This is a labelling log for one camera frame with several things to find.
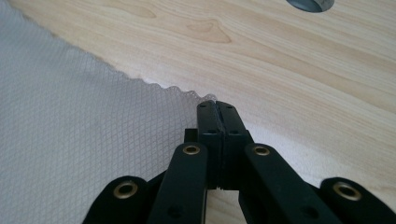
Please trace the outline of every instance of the wood grain pattern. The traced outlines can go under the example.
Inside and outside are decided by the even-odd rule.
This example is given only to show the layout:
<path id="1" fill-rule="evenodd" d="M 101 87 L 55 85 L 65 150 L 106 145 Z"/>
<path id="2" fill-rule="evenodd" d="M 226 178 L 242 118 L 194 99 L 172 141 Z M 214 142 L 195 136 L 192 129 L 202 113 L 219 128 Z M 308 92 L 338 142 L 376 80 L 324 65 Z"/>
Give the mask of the wood grain pattern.
<path id="1" fill-rule="evenodd" d="M 304 180 L 350 178 L 396 210 L 395 1 L 9 2 L 130 77 L 235 105 Z M 211 192 L 207 223 L 243 223 L 235 195 Z"/>

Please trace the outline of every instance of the metal ring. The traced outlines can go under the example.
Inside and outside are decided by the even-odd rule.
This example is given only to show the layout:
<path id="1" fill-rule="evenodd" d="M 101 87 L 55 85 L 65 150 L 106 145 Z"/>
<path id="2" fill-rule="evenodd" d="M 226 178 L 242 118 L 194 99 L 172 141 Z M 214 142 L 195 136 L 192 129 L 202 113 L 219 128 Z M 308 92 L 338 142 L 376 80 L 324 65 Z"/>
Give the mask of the metal ring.
<path id="1" fill-rule="evenodd" d="M 123 187 L 131 187 L 131 190 L 128 190 L 126 192 L 121 192 L 120 190 Z M 136 193 L 137 193 L 137 185 L 132 180 L 127 180 L 120 183 L 113 191 L 114 197 L 118 199 L 127 199 L 129 197 L 134 196 Z"/>
<path id="2" fill-rule="evenodd" d="M 267 156 L 270 154 L 270 150 L 266 147 L 254 147 L 253 151 L 259 156 Z"/>
<path id="3" fill-rule="evenodd" d="M 195 155 L 198 154 L 200 151 L 201 149 L 196 146 L 183 147 L 183 152 L 186 153 L 187 155 Z"/>
<path id="4" fill-rule="evenodd" d="M 338 195 L 350 201 L 358 201 L 361 199 L 361 193 L 347 183 L 337 182 L 332 186 L 332 189 Z"/>

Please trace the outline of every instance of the wood grain surface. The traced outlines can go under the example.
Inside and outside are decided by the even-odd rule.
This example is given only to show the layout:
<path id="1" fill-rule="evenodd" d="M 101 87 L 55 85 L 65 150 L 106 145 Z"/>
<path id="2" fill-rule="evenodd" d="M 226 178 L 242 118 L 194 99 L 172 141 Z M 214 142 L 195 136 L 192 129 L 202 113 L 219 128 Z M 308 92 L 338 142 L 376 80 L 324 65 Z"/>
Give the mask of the wood grain surface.
<path id="1" fill-rule="evenodd" d="M 396 211 L 396 2 L 10 0 L 130 77 L 235 105 L 256 142 L 318 186 L 343 176 Z M 212 191 L 206 223 L 244 223 Z"/>

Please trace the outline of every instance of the gray cloth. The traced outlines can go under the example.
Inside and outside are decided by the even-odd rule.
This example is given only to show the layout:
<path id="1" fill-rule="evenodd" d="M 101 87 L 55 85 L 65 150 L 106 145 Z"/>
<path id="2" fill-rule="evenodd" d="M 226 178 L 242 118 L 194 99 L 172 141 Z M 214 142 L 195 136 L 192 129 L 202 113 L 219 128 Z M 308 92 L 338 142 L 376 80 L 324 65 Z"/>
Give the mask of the gray cloth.
<path id="1" fill-rule="evenodd" d="M 208 99 L 129 79 L 0 0 L 0 222 L 80 223 L 111 180 L 165 170 Z"/>

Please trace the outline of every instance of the fabric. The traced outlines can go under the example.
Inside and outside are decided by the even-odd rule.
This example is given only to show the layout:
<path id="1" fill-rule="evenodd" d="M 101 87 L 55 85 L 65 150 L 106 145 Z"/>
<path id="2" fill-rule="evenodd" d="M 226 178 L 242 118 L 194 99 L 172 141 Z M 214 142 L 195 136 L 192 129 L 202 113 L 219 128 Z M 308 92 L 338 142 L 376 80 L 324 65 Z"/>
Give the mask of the fabric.
<path id="1" fill-rule="evenodd" d="M 111 180 L 165 170 L 209 99 L 129 79 L 0 0 L 0 222 L 81 223 Z"/>

